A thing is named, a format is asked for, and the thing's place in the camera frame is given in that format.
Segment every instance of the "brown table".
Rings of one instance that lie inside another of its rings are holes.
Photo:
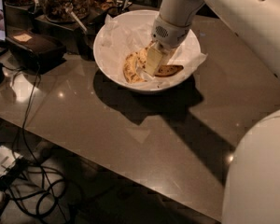
[[[280,108],[280,83],[221,20],[197,16],[192,30],[206,62],[157,95],[120,88],[95,62],[66,54],[41,77],[26,129],[214,223],[229,156],[249,128]],[[15,62],[10,53],[0,61]],[[10,86],[8,76],[0,118],[21,126],[35,77],[18,74]]]

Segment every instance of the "floor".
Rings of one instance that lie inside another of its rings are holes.
[[[1,119],[0,145],[23,156],[0,178],[0,224],[217,223]]]

